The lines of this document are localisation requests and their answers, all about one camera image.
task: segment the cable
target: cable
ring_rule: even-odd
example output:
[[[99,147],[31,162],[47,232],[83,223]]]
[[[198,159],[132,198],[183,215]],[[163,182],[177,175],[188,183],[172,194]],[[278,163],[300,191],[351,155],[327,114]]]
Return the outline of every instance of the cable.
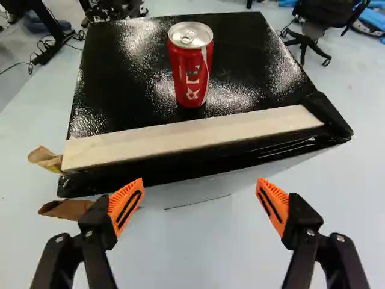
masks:
[[[0,17],[3,17],[3,18],[5,18],[5,19],[8,20],[8,12],[6,12],[6,11],[0,12]]]
[[[51,41],[55,41],[55,39],[47,39],[47,40],[42,40],[42,38],[40,38],[40,40],[38,41],[38,43],[42,43],[45,47],[46,45],[49,46],[49,44],[47,42],[51,42]],[[84,30],[80,29],[77,33],[74,33],[74,34],[71,34],[71,35],[68,35],[63,41],[66,42],[68,39],[70,38],[73,38],[75,40],[78,40],[78,41],[83,41],[85,39],[85,32]],[[68,43],[66,43],[67,46],[70,46],[71,48],[73,49],[76,49],[76,50],[79,50],[79,51],[83,51],[83,49],[81,48],[78,48],[78,47],[75,47],[75,46],[72,46]]]
[[[28,74],[31,75],[31,74],[33,73],[33,71],[34,71],[34,66],[33,66],[33,64],[32,64],[32,54],[33,54],[33,53],[31,53],[31,54],[29,55],[29,63],[21,61],[21,62],[17,62],[17,63],[15,63],[15,64],[12,64],[10,67],[8,67],[8,68],[4,69],[3,71],[1,71],[1,72],[0,72],[0,75],[2,75],[3,73],[7,72],[8,70],[10,70],[10,69],[12,69],[12,68],[14,68],[15,66],[18,66],[18,65],[20,65],[20,64],[26,64],[26,65],[28,65]]]
[[[276,30],[276,33],[278,34],[279,37],[284,37],[283,32],[285,31],[286,28],[288,28],[293,22],[295,22],[296,18],[290,21],[289,24],[287,24],[285,27],[283,27],[281,30]]]
[[[40,37],[40,39],[37,41],[36,43],[36,46],[37,48],[43,52],[42,48],[39,47],[39,43],[41,43],[45,49],[48,49],[50,47],[50,44],[48,44],[48,42],[50,41],[55,41],[55,39],[47,39],[47,40],[43,40],[45,37],[49,37],[51,36],[52,34],[46,34],[46,35],[43,35]],[[71,34],[71,35],[68,35],[63,41],[67,41],[68,39],[70,38],[74,38],[76,40],[79,40],[79,41],[83,41],[85,39],[85,31],[80,29],[77,33],[74,33],[74,34]],[[76,49],[76,50],[79,50],[79,51],[82,51],[83,49],[81,48],[77,48],[75,46],[72,46],[68,43],[66,43],[67,46],[70,46],[71,48],[73,49]],[[21,65],[21,64],[26,64],[28,65],[28,74],[31,75],[34,71],[34,65],[32,64],[32,55],[35,54],[36,56],[38,56],[37,53],[33,52],[29,55],[29,62],[24,62],[24,61],[21,61],[21,62],[17,62],[17,63],[14,63],[12,64],[10,67],[4,69],[3,71],[0,72],[0,75],[2,75],[3,73],[9,71],[10,69],[14,68],[15,66],[18,66],[18,65]]]

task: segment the chair base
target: chair base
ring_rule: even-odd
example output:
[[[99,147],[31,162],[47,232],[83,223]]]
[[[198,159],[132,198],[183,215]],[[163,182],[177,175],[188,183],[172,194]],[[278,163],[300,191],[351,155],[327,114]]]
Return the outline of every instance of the chair base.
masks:
[[[293,32],[289,28],[285,29],[282,32],[282,37],[286,37],[287,34],[289,34],[294,39],[285,41],[284,44],[286,46],[297,45],[297,44],[300,45],[300,49],[301,49],[301,65],[305,64],[305,53],[306,53],[306,48],[307,47],[310,47],[315,53],[317,53],[318,55],[326,58],[325,61],[322,64],[323,66],[326,67],[326,66],[328,66],[330,64],[331,56],[326,54],[321,48],[319,48],[319,46],[317,45],[317,42],[318,42],[317,40],[313,40],[309,36]]]
[[[251,9],[251,6],[253,5],[253,0],[247,0],[246,8]]]

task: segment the wooden plank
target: wooden plank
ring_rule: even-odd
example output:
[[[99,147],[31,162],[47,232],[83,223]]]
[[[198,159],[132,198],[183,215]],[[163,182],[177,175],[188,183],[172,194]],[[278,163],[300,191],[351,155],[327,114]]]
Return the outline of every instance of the wooden plank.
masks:
[[[66,141],[63,171],[322,126],[302,105],[149,126]]]

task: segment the black equipment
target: black equipment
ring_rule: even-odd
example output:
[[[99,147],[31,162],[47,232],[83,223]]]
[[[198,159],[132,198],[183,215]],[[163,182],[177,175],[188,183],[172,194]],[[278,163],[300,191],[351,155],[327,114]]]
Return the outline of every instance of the black equipment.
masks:
[[[44,65],[51,60],[52,57],[67,43],[67,41],[74,35],[75,31],[65,33],[57,20],[50,11],[42,3],[42,0],[29,0],[29,8],[35,11],[42,23],[47,27],[50,34],[55,39],[54,44],[49,45],[47,50],[36,56],[32,60],[33,65]]]
[[[256,196],[282,243],[293,256],[283,281],[284,289],[307,289],[319,262],[328,289],[369,289],[356,248],[347,236],[318,232],[322,217],[299,195],[286,194],[258,179]],[[141,179],[110,196],[102,196],[84,213],[75,237],[52,237],[44,249],[31,289],[70,289],[80,262],[85,263],[90,289],[117,289],[105,251],[112,250],[144,197]]]
[[[253,0],[247,0],[246,2],[246,8],[251,9],[251,6],[253,5]]]
[[[302,65],[305,64],[306,48],[310,47],[318,55],[326,58],[322,65],[328,66],[331,56],[317,45],[318,39],[325,34],[326,29],[331,27],[345,27],[341,33],[341,36],[344,36],[369,3],[370,0],[361,0],[359,5],[356,0],[299,0],[292,14],[294,17],[305,19],[302,27],[303,34],[285,28],[282,31],[282,37],[289,34],[294,38],[285,41],[285,45],[300,45]]]
[[[80,0],[80,4],[90,23],[143,17],[148,13],[144,0]]]

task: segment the red soda can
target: red soda can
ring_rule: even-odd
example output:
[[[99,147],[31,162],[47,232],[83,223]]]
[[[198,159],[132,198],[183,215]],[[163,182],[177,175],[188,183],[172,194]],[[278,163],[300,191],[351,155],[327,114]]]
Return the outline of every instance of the red soda can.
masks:
[[[183,107],[200,107],[206,102],[213,37],[210,27],[199,22],[180,22],[168,31],[175,95]]]

